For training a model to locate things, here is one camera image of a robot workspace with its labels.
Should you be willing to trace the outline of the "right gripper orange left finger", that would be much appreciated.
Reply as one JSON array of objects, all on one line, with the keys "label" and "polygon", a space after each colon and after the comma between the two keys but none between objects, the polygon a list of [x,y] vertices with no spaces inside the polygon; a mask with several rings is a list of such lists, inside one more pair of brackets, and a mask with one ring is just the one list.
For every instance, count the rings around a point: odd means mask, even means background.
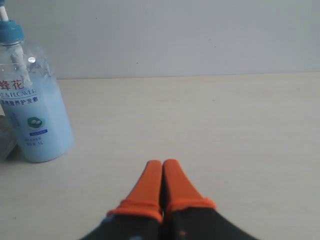
[{"label": "right gripper orange left finger", "polygon": [[161,187],[162,162],[150,160],[128,196],[83,239],[158,240],[163,223]]}]

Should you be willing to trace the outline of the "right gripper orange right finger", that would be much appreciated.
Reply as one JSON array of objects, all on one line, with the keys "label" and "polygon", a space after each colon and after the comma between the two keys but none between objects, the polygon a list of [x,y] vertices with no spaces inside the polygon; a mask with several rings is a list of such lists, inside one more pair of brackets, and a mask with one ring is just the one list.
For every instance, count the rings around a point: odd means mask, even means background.
[{"label": "right gripper orange right finger", "polygon": [[224,218],[191,183],[176,159],[162,166],[166,240],[255,240]]}]

